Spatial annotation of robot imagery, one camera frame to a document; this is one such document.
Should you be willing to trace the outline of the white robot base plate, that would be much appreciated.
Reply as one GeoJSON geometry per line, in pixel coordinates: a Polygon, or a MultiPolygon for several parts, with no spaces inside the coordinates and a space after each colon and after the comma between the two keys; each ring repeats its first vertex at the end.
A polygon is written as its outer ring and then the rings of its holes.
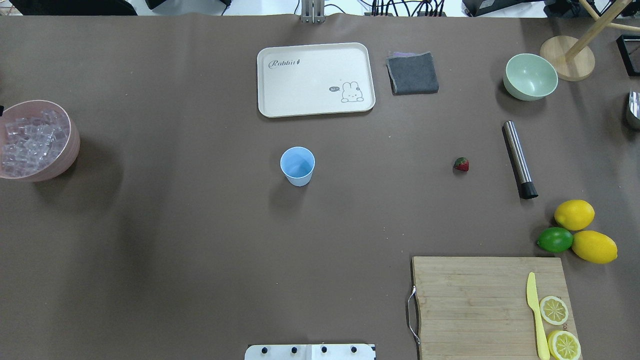
{"type": "Polygon", "coordinates": [[[245,360],[375,360],[374,344],[254,344],[247,348],[245,360]]]}

